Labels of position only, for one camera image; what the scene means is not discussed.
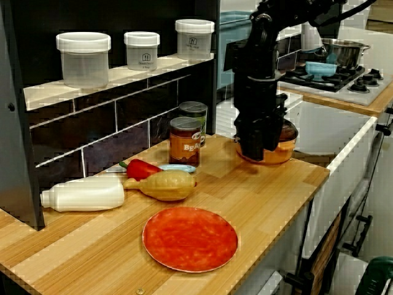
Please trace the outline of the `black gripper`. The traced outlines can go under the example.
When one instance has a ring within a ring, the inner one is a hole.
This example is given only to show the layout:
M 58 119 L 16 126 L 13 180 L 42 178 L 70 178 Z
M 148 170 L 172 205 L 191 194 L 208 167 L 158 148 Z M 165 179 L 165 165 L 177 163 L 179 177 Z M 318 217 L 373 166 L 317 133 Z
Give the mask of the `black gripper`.
M 274 151 L 280 142 L 285 98 L 277 94 L 278 78 L 256 79 L 236 76 L 234 80 L 236 135 L 241 153 L 256 162 L 263 160 L 263 149 Z

